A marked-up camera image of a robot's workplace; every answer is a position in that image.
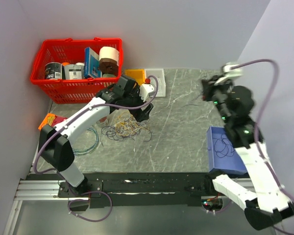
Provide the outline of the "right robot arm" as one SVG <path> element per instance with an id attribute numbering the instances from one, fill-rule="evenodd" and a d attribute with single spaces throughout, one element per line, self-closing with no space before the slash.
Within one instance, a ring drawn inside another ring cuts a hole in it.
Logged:
<path id="1" fill-rule="evenodd" d="M 201 81 L 202 99 L 213 102 L 217 108 L 227 138 L 243 161 L 254 191 L 244 188 L 220 170 L 208 174 L 204 189 L 209 195 L 219 192 L 227 196 L 244 211 L 249 224 L 259 231 L 294 216 L 294 200 L 277 183 L 264 138 L 250 117 L 254 106 L 251 90 L 234 85 L 230 79 L 222 82 L 219 79 L 220 75 L 214 75 Z"/>

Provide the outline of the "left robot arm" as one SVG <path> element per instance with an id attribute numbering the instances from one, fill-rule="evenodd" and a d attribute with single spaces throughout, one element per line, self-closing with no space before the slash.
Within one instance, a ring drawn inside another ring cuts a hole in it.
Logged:
<path id="1" fill-rule="evenodd" d="M 122 75 L 117 83 L 99 91 L 71 117 L 54 127 L 44 125 L 37 157 L 42 157 L 66 180 L 74 196 L 83 196 L 88 190 L 88 180 L 74 163 L 72 144 L 92 124 L 118 109 L 128 110 L 137 122 L 148 120 L 158 88 L 158 83 L 139 85 L 133 78 Z"/>

